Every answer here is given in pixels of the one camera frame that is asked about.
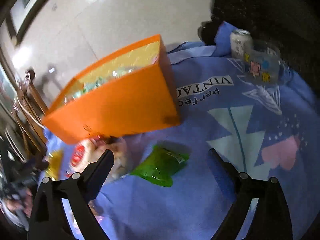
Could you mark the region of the person's left hand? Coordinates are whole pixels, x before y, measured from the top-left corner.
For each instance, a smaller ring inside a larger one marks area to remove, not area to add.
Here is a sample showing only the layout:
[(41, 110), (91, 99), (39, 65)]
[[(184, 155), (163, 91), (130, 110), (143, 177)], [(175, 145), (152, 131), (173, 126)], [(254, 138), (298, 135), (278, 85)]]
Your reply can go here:
[(16, 210), (22, 210), (29, 218), (33, 208), (33, 194), (29, 188), (26, 188), (24, 201), (20, 202), (19, 200), (4, 199), (4, 203), (9, 211), (15, 212)]

